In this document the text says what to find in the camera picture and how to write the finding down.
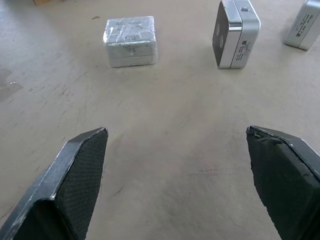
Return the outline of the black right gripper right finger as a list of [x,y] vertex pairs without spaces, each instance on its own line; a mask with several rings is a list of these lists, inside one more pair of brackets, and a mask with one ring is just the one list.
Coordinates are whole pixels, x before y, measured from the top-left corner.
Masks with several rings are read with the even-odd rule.
[[320,240],[320,155],[303,139],[246,129],[253,181],[281,240]]

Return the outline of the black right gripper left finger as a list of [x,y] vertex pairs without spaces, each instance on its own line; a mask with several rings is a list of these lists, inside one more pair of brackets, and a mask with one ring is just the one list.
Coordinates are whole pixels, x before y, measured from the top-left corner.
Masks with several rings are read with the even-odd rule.
[[67,141],[0,228],[0,240],[85,240],[100,192],[108,130]]

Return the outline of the silver box with black face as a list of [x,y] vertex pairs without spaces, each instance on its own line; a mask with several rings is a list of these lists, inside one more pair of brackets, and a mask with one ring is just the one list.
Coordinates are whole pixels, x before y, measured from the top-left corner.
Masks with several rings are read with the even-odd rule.
[[250,0],[220,0],[212,47],[219,69],[242,69],[247,65],[261,28]]

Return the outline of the plastic-wrapped silver box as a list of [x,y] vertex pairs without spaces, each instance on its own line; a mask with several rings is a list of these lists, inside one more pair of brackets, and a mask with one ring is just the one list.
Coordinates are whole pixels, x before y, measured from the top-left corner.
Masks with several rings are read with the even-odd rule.
[[153,16],[108,19],[102,39],[112,68],[154,65],[158,60]]

